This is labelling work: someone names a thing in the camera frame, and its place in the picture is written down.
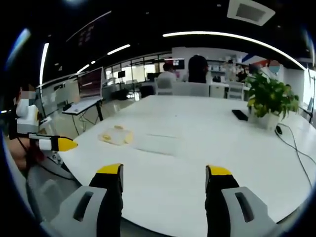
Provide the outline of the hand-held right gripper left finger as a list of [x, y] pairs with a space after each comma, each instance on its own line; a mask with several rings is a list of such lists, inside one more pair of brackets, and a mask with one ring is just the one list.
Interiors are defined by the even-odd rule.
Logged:
[[40, 226], [49, 237], [119, 237], [123, 209], [123, 164], [96, 171], [89, 186], [66, 198], [59, 213]]

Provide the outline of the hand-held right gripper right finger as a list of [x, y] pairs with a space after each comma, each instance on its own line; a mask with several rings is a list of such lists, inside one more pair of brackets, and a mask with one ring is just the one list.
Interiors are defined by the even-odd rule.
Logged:
[[205, 211], [209, 237], [277, 237], [281, 226], [268, 215], [267, 205], [232, 173], [206, 166]]

